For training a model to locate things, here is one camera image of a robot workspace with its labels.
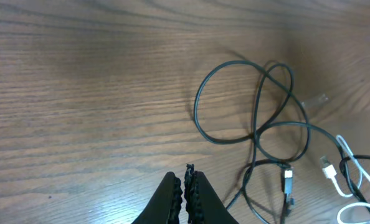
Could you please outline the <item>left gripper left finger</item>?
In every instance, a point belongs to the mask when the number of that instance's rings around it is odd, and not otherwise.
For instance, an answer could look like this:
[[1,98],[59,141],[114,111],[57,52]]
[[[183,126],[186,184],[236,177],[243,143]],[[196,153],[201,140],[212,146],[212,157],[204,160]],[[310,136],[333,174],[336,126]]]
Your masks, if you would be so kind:
[[167,172],[132,224],[179,224],[182,194],[181,180],[173,172]]

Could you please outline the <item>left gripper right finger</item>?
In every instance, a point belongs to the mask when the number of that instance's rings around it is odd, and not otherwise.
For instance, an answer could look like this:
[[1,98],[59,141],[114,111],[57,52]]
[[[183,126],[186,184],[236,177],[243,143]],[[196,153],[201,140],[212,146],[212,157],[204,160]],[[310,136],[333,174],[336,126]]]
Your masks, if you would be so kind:
[[184,198],[190,224],[238,224],[227,211],[203,172],[186,165]]

